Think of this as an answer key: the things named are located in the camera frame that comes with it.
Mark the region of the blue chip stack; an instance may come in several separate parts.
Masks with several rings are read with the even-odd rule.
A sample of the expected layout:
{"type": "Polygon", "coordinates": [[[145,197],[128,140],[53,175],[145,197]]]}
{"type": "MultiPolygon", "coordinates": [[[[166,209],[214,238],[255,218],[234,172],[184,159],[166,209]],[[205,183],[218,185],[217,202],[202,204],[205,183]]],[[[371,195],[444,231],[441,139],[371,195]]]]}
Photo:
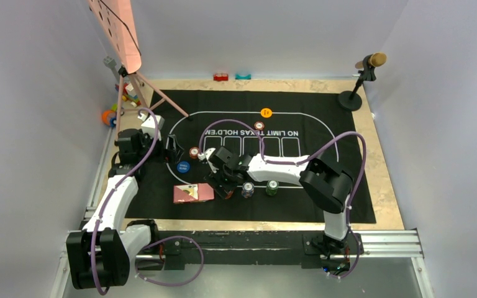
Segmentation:
{"type": "Polygon", "coordinates": [[[255,186],[251,182],[244,182],[242,185],[241,194],[244,198],[251,198],[254,195],[255,186]]]}

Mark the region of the red chip stack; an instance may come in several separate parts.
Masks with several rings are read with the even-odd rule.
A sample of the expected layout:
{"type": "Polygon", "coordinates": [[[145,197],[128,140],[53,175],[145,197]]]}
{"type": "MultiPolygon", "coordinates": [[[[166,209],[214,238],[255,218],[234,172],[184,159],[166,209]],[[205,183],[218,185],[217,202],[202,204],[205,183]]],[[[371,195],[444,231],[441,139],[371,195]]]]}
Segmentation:
{"type": "Polygon", "coordinates": [[[233,196],[233,194],[234,194],[234,190],[231,190],[231,191],[227,192],[224,199],[230,199],[233,196]]]}

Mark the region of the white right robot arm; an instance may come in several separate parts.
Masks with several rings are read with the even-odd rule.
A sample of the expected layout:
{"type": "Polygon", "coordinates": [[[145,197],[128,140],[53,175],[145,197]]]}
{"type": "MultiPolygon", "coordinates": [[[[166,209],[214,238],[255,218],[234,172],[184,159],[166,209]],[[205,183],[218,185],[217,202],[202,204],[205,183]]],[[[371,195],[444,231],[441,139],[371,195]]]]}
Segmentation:
{"type": "Polygon", "coordinates": [[[315,157],[238,155],[226,147],[210,148],[199,159],[210,168],[205,177],[215,193],[226,198],[244,183],[292,184],[304,189],[324,214],[324,245],[338,253],[348,245],[348,200],[353,178],[339,163],[321,153],[315,157]]]}

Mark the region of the red chips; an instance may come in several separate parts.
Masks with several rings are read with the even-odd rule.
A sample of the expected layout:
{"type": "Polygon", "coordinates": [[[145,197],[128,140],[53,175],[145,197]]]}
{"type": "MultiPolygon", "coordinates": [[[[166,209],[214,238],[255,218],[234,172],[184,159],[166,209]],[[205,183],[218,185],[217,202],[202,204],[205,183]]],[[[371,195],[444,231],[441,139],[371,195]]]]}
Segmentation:
{"type": "Polygon", "coordinates": [[[258,122],[255,122],[254,128],[255,128],[255,130],[262,131],[262,130],[264,130],[265,125],[264,125],[263,122],[258,121],[258,122]]]}

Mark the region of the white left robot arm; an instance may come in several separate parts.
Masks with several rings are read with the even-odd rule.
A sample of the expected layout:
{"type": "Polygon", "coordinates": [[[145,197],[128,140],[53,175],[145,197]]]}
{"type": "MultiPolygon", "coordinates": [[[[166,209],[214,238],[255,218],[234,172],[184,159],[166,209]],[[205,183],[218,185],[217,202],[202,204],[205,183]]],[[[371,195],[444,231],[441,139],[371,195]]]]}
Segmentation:
{"type": "Polygon", "coordinates": [[[166,139],[156,129],[126,129],[114,142],[118,148],[111,160],[107,188],[96,211],[79,232],[66,239],[70,276],[75,289],[100,290],[123,286],[136,254],[156,252],[160,247],[157,225],[153,220],[136,220],[126,232],[122,222],[139,183],[145,177],[148,161],[179,162],[183,148],[176,135],[166,139]]]}

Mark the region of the green chip stack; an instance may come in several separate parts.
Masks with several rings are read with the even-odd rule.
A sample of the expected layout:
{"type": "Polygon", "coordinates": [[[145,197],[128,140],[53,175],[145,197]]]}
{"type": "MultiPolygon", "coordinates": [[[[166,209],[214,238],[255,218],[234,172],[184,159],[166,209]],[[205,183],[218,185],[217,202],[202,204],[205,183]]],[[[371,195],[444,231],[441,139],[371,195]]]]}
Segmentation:
{"type": "Polygon", "coordinates": [[[276,193],[278,192],[278,188],[279,188],[279,183],[277,181],[269,180],[265,188],[266,194],[268,196],[275,196],[276,193]]]}

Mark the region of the red chip pile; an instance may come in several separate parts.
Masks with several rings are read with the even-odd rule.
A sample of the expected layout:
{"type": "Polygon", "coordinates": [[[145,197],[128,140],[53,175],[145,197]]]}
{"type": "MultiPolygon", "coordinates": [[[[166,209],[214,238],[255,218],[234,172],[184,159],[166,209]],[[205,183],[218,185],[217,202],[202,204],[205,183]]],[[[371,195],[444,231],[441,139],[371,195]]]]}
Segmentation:
{"type": "Polygon", "coordinates": [[[192,147],[189,149],[189,156],[192,159],[198,159],[200,155],[200,149],[198,147],[192,147]]]}

